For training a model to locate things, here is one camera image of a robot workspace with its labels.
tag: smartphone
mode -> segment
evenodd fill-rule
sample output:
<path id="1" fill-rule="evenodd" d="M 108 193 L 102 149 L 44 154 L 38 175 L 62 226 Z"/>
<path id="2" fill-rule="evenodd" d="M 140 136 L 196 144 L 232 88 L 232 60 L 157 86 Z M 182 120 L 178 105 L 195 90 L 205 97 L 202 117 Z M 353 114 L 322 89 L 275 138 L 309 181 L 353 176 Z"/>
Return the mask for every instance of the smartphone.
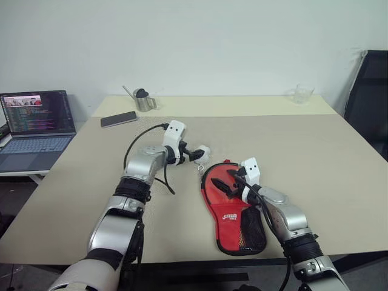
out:
<path id="1" fill-rule="evenodd" d="M 138 116 L 136 115 L 136 112 L 126 112 L 122 114 L 117 114 L 113 116 L 108 116 L 101 118 L 101 127 L 110 127 L 118 124 L 123 124 L 131 121 L 138 120 Z"/>

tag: beige tabletop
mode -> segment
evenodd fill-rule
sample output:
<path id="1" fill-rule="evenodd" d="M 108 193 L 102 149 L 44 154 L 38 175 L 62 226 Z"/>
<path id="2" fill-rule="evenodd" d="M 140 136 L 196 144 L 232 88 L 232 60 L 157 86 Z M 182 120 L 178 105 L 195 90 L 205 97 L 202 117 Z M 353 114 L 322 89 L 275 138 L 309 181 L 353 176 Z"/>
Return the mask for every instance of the beige tabletop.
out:
<path id="1" fill-rule="evenodd" d="M 180 104 L 175 104 L 177 109 L 193 101 L 170 100 Z M 235 104 L 244 100 L 238 98 Z M 222 117 L 222 109 L 215 107 L 204 109 L 202 117 L 193 117 L 195 112 L 188 112 L 189 117 L 145 117 L 152 113 L 148 112 L 140 113 L 139 121 L 102 129 L 100 116 L 133 108 L 130 99 L 108 97 L 0 240 L 0 262 L 71 264 L 85 256 L 90 232 L 121 176 L 128 144 L 149 126 L 173 118 L 187 125 L 189 147 L 205 144 L 212 149 L 210 164 L 226 158 L 238 162 L 256 157 L 261 183 L 284 192 L 304 210 L 326 254 L 386 250 L 385 160 L 319 96 L 304 107 L 279 96 L 270 103 L 275 100 L 279 107 L 268 105 L 265 111 L 266 100 L 251 99 L 246 110 L 251 115 L 257 110 L 260 116 L 239 116 L 245 115 L 240 111 L 246 112 L 241 105 L 233 112 L 225 110 L 225 115 L 234 115 L 229 117 Z M 314 113 L 316 102 L 321 105 Z M 209 102 L 208 106 L 218 104 Z M 145 135 L 135 148 L 160 144 L 163 133 L 156 130 Z M 169 167 L 169 182 L 176 195 L 154 183 L 152 199 L 146 205 L 145 263 L 247 258 L 231 257 L 217 249 L 214 222 L 200 194 L 196 165 L 187 162 Z M 263 253 L 248 258 L 282 257 L 268 229 L 267 240 Z"/>

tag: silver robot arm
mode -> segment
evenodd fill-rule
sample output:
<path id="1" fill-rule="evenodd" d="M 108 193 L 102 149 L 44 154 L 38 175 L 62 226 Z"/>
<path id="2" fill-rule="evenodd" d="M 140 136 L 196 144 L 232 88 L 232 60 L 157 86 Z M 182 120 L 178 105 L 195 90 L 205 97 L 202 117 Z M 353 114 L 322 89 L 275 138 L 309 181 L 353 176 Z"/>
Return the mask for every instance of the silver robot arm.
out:
<path id="1" fill-rule="evenodd" d="M 185 129 L 183 123 L 172 121 L 162 145 L 143 147 L 132 157 L 92 232 L 87 256 L 66 269 L 49 291 L 117 290 L 123 266 L 141 259 L 142 214 L 151 198 L 150 188 L 157 171 L 166 163 L 181 164 L 183 153 L 191 161 L 209 155 L 208 148 L 194 152 L 186 149 L 182 141 Z"/>
<path id="2" fill-rule="evenodd" d="M 241 165 L 241 177 L 264 198 L 274 234 L 285 256 L 291 259 L 296 278 L 303 282 L 299 290 L 349 291 L 330 258 L 323 255 L 303 211 L 291 204 L 285 194 L 259 185 L 260 172 L 255 158 L 243 161 Z M 241 199 L 252 205 L 259 204 L 257 194 L 247 186 Z"/>

